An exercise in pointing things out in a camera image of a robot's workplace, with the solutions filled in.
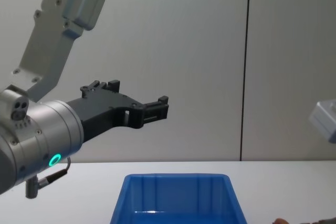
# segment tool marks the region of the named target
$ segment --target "screw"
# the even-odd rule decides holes
[[[20,71],[21,71],[21,70],[17,68],[17,69],[15,69],[15,70],[13,71],[13,74],[20,73]]]
[[[41,16],[41,11],[40,10],[37,10],[35,11],[35,18],[39,18]]]
[[[38,77],[35,77],[33,80],[32,80],[32,82],[33,83],[36,83],[36,82],[38,82],[40,79],[38,78]]]
[[[62,0],[56,0],[56,5],[61,5],[62,4]]]

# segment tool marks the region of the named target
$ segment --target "blue plastic bin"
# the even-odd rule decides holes
[[[128,175],[111,224],[246,224],[221,174]]]

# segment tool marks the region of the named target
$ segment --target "white table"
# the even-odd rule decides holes
[[[252,224],[336,217],[336,162],[100,163],[72,164],[67,176],[34,200],[25,198],[24,184],[2,194],[0,223],[109,224],[123,179],[133,173],[226,174]]]

